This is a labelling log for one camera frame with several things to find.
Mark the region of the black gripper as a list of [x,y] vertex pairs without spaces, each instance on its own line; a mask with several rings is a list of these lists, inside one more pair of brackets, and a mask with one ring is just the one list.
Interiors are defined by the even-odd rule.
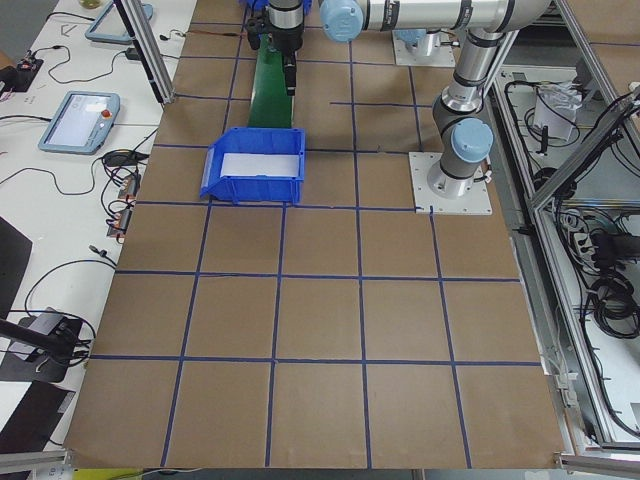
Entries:
[[[304,24],[294,28],[278,28],[270,26],[273,46],[281,53],[294,53],[302,48]],[[285,91],[288,96],[294,96],[297,85],[297,63],[295,54],[282,54],[282,71],[284,75]]]

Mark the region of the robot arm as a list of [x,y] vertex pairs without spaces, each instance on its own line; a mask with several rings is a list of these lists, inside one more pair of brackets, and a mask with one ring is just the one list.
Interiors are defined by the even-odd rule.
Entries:
[[490,67],[509,32],[538,19],[547,1],[321,1],[325,35],[348,43],[366,30],[443,28],[464,30],[465,37],[450,84],[433,105],[444,146],[428,173],[436,195],[458,199],[471,188],[474,174],[489,155],[493,133],[477,118],[483,107]]

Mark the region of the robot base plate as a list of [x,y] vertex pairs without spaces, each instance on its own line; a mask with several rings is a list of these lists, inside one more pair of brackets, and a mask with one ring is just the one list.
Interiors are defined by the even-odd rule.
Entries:
[[442,30],[404,29],[393,31],[393,45],[399,66],[454,68],[460,43]]
[[414,209],[420,214],[488,216],[493,213],[485,181],[477,166],[468,179],[453,179],[441,169],[439,152],[410,152]]

